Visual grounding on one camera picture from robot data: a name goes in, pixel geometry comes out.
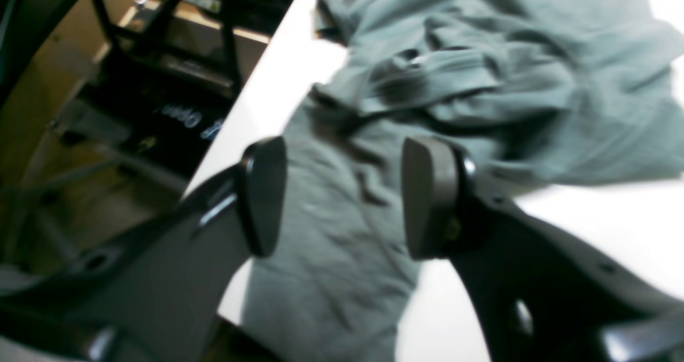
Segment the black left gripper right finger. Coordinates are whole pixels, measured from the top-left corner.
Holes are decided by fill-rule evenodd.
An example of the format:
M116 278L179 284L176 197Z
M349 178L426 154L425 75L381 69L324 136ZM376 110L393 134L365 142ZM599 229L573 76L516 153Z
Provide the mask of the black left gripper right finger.
M492 361L682 361L682 300L527 215L464 147L409 137L401 149L408 252L447 259Z

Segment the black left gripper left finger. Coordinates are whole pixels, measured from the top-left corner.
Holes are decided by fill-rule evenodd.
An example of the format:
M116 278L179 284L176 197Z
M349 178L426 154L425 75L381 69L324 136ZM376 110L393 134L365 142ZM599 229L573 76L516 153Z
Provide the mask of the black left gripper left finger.
M3 296L2 336L71 360L201 360L232 277L276 248L286 176L284 139L257 141L170 213Z

